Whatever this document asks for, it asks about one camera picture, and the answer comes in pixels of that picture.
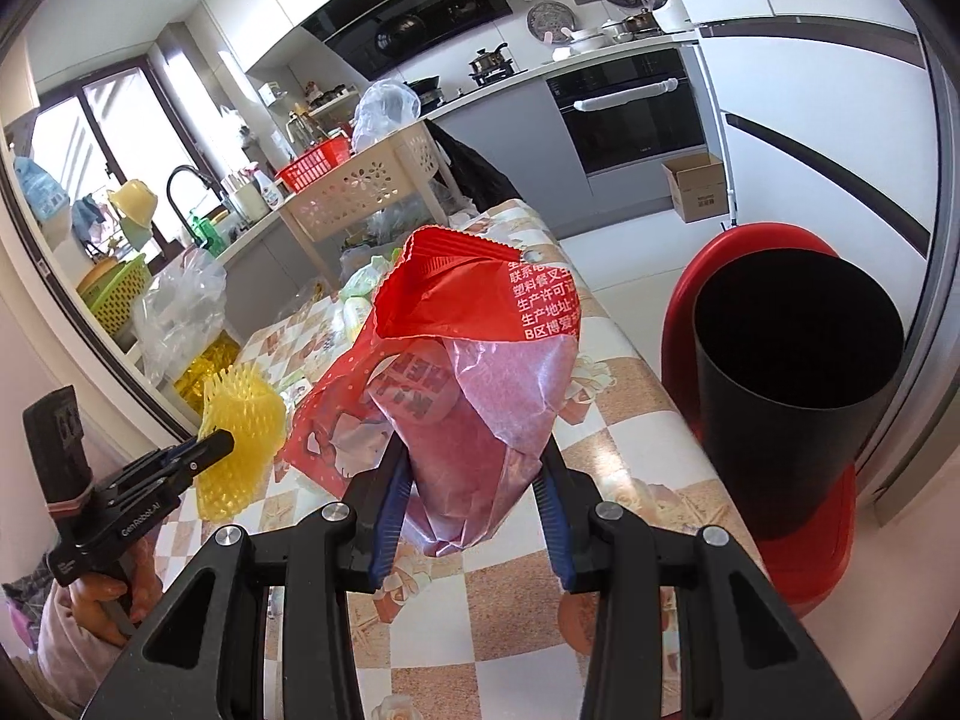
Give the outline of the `person's left hand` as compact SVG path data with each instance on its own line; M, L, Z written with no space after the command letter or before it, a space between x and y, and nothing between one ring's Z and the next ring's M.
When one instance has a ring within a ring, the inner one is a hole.
M107 605L130 593L132 605L128 617L132 622L142 622L163 596L163 584L155 572L155 543L149 538L140 539L128 550L128 555L133 561L130 585L109 575L86 574L68 587L76 624L116 647L127 644L128 637L110 617Z

